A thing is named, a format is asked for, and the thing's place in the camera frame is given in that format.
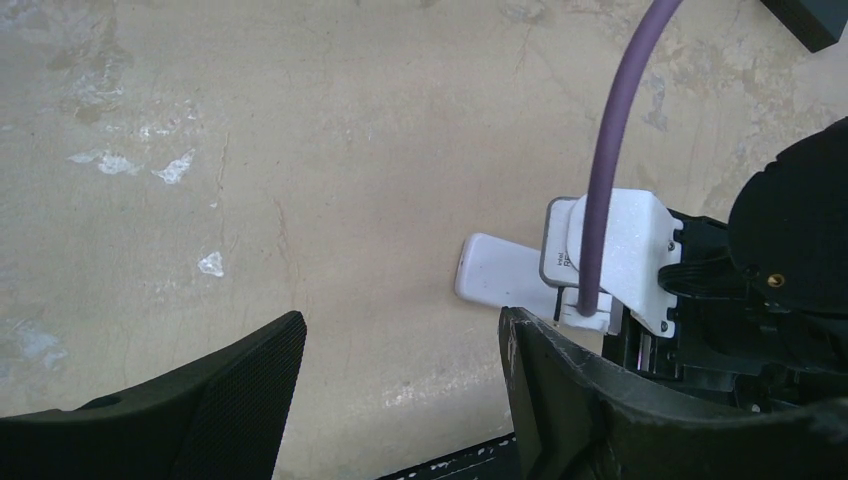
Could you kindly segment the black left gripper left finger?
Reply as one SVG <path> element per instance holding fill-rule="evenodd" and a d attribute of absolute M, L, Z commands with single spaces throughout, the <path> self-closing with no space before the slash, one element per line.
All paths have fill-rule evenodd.
<path fill-rule="evenodd" d="M 269 479 L 304 353 L 291 311 L 75 410 L 1 420 L 4 479 Z"/>

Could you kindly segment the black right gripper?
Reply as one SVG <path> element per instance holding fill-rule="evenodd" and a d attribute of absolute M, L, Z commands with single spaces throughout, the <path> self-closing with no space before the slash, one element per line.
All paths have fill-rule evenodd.
<path fill-rule="evenodd" d="M 672 338 L 652 335 L 630 313 L 604 338 L 603 358 L 678 392 L 754 413 L 847 394 L 847 326 L 824 328 L 767 302 L 680 298 Z"/>

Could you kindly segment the white remote control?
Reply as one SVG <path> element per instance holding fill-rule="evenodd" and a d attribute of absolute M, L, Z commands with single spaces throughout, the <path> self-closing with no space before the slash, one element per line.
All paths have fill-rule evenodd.
<path fill-rule="evenodd" d="M 557 289 L 539 273 L 541 252 L 484 233 L 463 244 L 454 291 L 466 301 L 500 309 L 522 307 L 544 320 L 555 313 Z"/>

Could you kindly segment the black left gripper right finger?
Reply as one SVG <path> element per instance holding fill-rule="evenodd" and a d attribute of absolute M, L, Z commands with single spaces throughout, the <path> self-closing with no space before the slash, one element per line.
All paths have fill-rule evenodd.
<path fill-rule="evenodd" d="M 778 413 L 642 378 L 506 307 L 499 344 L 525 479 L 843 479 L 847 402 Z"/>

